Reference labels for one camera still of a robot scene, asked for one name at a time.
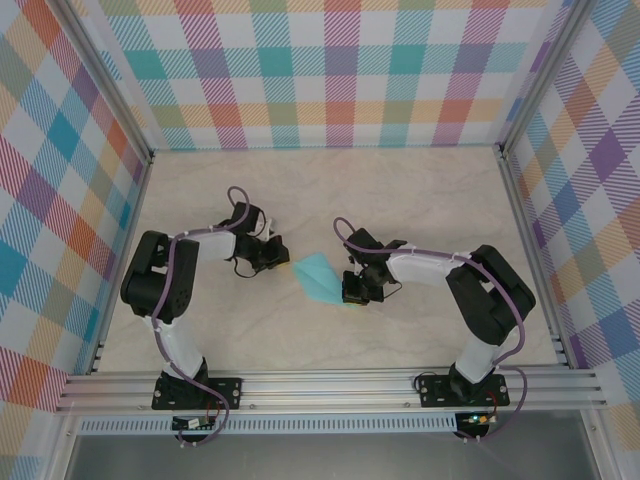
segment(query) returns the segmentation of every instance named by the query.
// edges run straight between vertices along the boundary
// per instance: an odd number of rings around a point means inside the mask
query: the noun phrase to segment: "metal bar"
[[[73,416],[54,417],[43,448],[46,452],[42,455],[43,463],[35,478],[38,480],[65,478],[81,420],[81,418]]]
[[[513,121],[511,129],[506,135],[504,150],[507,154],[511,152],[520,137],[524,134],[547,89],[556,78],[564,60],[567,58],[582,26],[589,18],[591,11],[597,3],[597,0],[576,0],[573,3],[565,24],[562,26],[558,37],[551,46],[549,54],[540,68],[529,94],[522,102],[522,106]]]
[[[118,265],[116,267],[116,271],[113,275],[113,281],[111,284],[111,290],[109,291],[109,297],[107,299],[107,303],[102,313],[102,316],[99,320],[99,328],[98,335],[96,336],[92,345],[92,354],[87,356],[85,364],[82,366],[82,370],[85,373],[90,373],[95,370],[95,361],[96,356],[98,354],[98,350],[101,345],[104,345],[104,342],[107,339],[107,334],[109,333],[109,326],[111,325],[111,319],[113,317],[113,310],[116,308],[116,302],[118,301],[118,294],[120,293],[120,282],[124,277],[125,268],[127,265],[127,259],[129,257],[129,250],[131,249],[131,244],[133,243],[133,236],[136,231],[136,225],[138,224],[138,219],[140,218],[140,212],[142,210],[142,203],[144,202],[144,197],[147,192],[147,186],[149,185],[149,179],[151,178],[151,169],[153,168],[153,163],[147,165],[144,169],[142,182],[140,183],[140,193],[138,194],[138,198],[136,199],[136,204],[133,207],[133,213],[131,214],[131,221],[129,223],[129,228],[127,230],[127,236],[124,240],[124,246],[122,247],[122,252],[120,254],[120,260],[118,261]]]
[[[611,414],[605,410],[583,410],[582,421],[588,437],[593,458],[600,476],[606,480],[622,480],[631,478],[623,476],[616,461],[612,440],[613,422]]]
[[[542,307],[547,319],[551,333],[553,335],[557,335],[559,340],[562,342],[567,363],[571,367],[577,367],[578,362],[575,353],[570,348],[571,343],[569,342],[569,334],[560,320],[560,312],[554,300],[549,282],[547,282],[544,268],[542,266],[543,262],[540,256],[540,250],[538,249],[535,235],[524,210],[524,200],[522,199],[520,190],[516,187],[516,179],[514,178],[513,171],[498,146],[494,147],[494,153],[496,155],[496,160],[498,161],[498,168],[502,175],[505,189],[507,190],[507,197],[511,204],[511,210],[513,211],[513,215],[516,220],[518,232],[522,239],[522,245],[527,256],[527,261],[529,262],[529,268],[533,275],[533,282],[535,283],[536,290],[538,291],[540,306]]]
[[[533,35],[529,39],[527,48],[522,54],[520,61],[520,68],[514,72],[509,87],[502,94],[502,106],[498,114],[494,117],[491,123],[491,128],[486,137],[485,145],[492,145],[500,140],[500,132],[504,127],[505,122],[511,112],[511,108],[519,96],[522,87],[529,76],[529,70],[531,65],[534,64],[540,49],[546,40],[548,32],[553,27],[553,24],[558,16],[558,13],[563,7],[562,0],[548,1],[544,5],[541,15],[537,20]]]
[[[47,0],[49,8],[62,25],[65,33],[76,48],[83,65],[91,74],[98,90],[105,97],[115,118],[127,134],[129,141],[135,148],[140,158],[144,158],[147,163],[151,161],[153,149],[147,142],[140,126],[133,113],[129,109],[127,102],[120,93],[115,80],[109,73],[109,69],[102,60],[100,52],[96,49],[91,37],[82,25],[74,8],[69,5],[68,0]]]
[[[522,367],[529,381],[525,409],[603,408],[605,398],[590,370]],[[429,369],[446,373],[445,368]],[[320,370],[306,372],[211,372],[212,376],[241,377],[243,397],[234,415],[463,412],[473,408],[422,409],[413,378],[423,369]],[[517,372],[505,375],[512,410],[522,395]],[[68,415],[157,415],[151,410],[156,375],[91,375],[70,377],[58,412]],[[204,414],[205,412],[179,412]]]
[[[116,67],[118,67],[118,71],[122,76],[122,80],[127,87],[129,94],[133,100],[133,104],[138,107],[140,113],[144,117],[147,123],[147,130],[149,132],[149,139],[152,141],[152,144],[157,149],[169,149],[169,145],[167,144],[167,140],[162,132],[162,128],[158,124],[158,120],[153,114],[149,102],[147,101],[147,97],[142,91],[142,87],[138,82],[135,74],[133,73],[133,69],[127,60],[126,55],[124,54],[124,50],[122,49],[118,39],[116,38],[116,34],[114,33],[111,25],[109,23],[109,19],[105,14],[101,3],[101,0],[83,0],[84,6],[89,12],[89,18],[93,22],[93,26],[100,35],[101,40],[104,42],[109,54]]]

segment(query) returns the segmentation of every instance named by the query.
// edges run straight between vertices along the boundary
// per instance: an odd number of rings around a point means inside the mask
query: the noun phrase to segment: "table surface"
[[[332,229],[341,215],[384,244],[493,245],[534,288],[488,147],[160,153],[132,250],[146,230],[175,234],[228,218],[230,185],[275,219],[292,262],[323,252],[341,277],[350,267]],[[446,366],[470,335],[447,288],[406,284],[383,304],[327,305],[305,295],[290,265],[247,280],[228,262],[199,262],[186,316],[211,369]],[[507,363],[556,363],[539,305],[525,326],[525,347]],[[151,331],[118,299],[100,371],[162,366]]]

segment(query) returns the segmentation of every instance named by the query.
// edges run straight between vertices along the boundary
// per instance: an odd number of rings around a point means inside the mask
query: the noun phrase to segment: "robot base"
[[[449,387],[449,375],[422,375],[417,379],[416,387],[420,392],[420,405],[429,407],[506,407],[509,405],[509,392],[503,375],[489,375],[484,381],[481,394],[473,400],[462,401]],[[497,404],[489,394],[495,396]]]
[[[202,360],[202,366],[194,380],[207,385],[222,395],[229,403],[230,410],[240,408],[242,397],[241,378],[214,378],[208,376],[206,360]],[[162,372],[156,381],[151,402],[152,410],[216,410],[218,405],[224,408],[222,402],[213,398],[204,390],[191,385],[180,378],[172,377]]]

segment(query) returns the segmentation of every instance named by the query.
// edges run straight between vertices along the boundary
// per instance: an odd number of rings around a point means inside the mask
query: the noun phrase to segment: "plaid wallpaper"
[[[547,36],[544,38],[544,42],[542,42],[542,46],[540,47],[535,60],[531,64],[529,71],[527,72],[525,81],[522,83],[520,90],[518,91],[518,96],[516,97],[513,105],[511,106],[511,109],[509,110],[507,120],[504,122],[504,125],[500,130],[500,134],[498,135],[496,143],[502,143],[505,140],[507,133],[509,133],[511,125],[513,125],[513,120],[516,118],[516,115],[518,115],[522,102],[531,91],[531,87],[533,87],[533,83],[537,78],[538,73],[540,72],[540,68],[542,67],[544,61],[547,59],[547,55],[551,50],[551,45],[562,30],[562,27],[564,26],[564,23],[569,15],[569,11],[571,10],[571,6],[574,3],[575,0],[563,0],[562,6],[556,14],[556,18],[553,20],[551,28],[547,32]]]
[[[34,477],[66,377],[92,353],[143,163],[44,0],[0,12],[4,480]]]
[[[562,8],[562,0],[74,4],[149,138],[187,150],[493,144],[550,25],[540,31],[539,21]]]
[[[598,3],[514,153],[579,365],[640,467],[640,1]]]

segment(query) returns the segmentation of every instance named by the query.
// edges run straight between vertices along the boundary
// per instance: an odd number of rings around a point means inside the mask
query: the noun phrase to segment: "vent grille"
[[[454,432],[453,413],[231,415],[224,434]],[[174,435],[170,416],[84,417],[80,435]]]

